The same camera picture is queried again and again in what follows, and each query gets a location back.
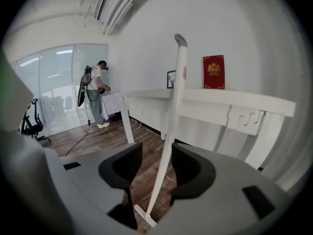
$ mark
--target white mop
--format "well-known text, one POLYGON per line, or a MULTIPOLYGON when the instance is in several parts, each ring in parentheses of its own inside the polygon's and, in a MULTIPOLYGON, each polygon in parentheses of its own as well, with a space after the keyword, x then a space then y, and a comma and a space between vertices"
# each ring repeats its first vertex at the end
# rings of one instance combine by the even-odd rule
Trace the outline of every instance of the white mop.
POLYGON ((173 91, 172 107, 170 111, 170 118, 165 138, 165 144, 162 152, 160 166, 158 168, 155 186, 152 191, 151 199, 147 212, 145 212, 139 205, 135 205, 135 211, 142 219, 150 226, 155 227, 157 223, 150 217, 151 210, 156 202, 157 196, 160 192, 164 176, 166 174, 167 166, 170 161, 172 153, 172 143, 175 140, 176 128, 179 121, 179 111, 182 101, 182 95, 185 87, 186 69, 187 69, 187 42, 179 34, 175 34, 175 40, 178 43, 178 56, 175 74, 175 84, 173 91))

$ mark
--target wooden floor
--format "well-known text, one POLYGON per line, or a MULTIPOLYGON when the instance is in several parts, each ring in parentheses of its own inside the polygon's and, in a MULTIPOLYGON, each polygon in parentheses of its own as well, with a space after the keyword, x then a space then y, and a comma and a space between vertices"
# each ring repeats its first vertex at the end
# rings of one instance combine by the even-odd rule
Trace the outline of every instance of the wooden floor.
MULTIPOLYGON (((131 122, 131 127, 134 131, 139 127, 139 124, 131 122)), ((86 134, 85 130, 88 130, 87 125, 50 136, 51 144, 44 143, 43 146, 54 149, 60 157, 65 156, 69 149, 86 134)), ((122 120, 112 122, 109 127, 102 129, 93 123, 90 126, 89 134, 70 151, 69 155, 85 154, 94 147, 100 147, 103 150, 118 147, 125 139, 122 120)), ((131 184, 131 195, 133 204, 139 205, 146 211, 157 177, 164 141, 159 135, 143 126, 134 133, 134 141, 143 144, 143 161, 131 184)), ((155 222, 158 222, 169 210, 170 192, 176 187, 176 176, 171 164, 168 166, 166 175, 168 177, 164 178, 162 189, 151 212, 151 218, 155 222)), ((146 233, 145 224, 141 219, 137 218, 137 224, 138 231, 146 233)))

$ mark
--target gray pants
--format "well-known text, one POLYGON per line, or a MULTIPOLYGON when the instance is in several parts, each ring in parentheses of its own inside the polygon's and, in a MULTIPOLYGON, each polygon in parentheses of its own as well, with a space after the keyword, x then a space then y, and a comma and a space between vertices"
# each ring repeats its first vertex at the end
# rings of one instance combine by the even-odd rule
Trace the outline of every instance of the gray pants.
POLYGON ((99 91, 96 90, 86 90, 87 96, 90 103, 90 108, 94 120, 97 124, 104 124, 106 121, 101 116, 102 113, 102 104, 101 104, 101 95, 99 91))

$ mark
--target black chair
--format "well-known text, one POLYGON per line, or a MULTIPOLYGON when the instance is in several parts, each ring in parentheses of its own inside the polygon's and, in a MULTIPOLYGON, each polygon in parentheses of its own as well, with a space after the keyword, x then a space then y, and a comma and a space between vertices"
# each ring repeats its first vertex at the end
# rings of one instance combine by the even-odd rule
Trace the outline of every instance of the black chair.
POLYGON ((51 139, 48 137, 45 137, 45 136, 38 137, 38 135, 39 135, 38 133, 43 130, 44 125, 40 121, 39 114, 37 113, 37 102, 38 102, 37 98, 35 98, 31 101, 31 104, 35 105, 34 119, 36 121, 36 124, 35 125, 31 124, 31 122, 29 121, 29 116, 26 116, 26 114, 27 114, 27 111, 26 111, 24 114, 24 117, 23 117, 21 133, 29 135, 32 138, 35 137, 38 141, 48 140, 49 142, 51 142, 51 139))

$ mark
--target picture frame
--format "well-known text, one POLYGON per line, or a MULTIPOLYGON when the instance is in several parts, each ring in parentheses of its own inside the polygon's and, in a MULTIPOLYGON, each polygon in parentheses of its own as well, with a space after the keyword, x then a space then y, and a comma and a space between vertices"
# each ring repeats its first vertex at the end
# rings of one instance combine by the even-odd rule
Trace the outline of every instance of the picture frame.
POLYGON ((176 70, 171 70, 171 71, 167 72, 166 83, 167 83, 167 88, 168 89, 174 88, 174 85, 175 85, 175 73, 176 73, 176 70))

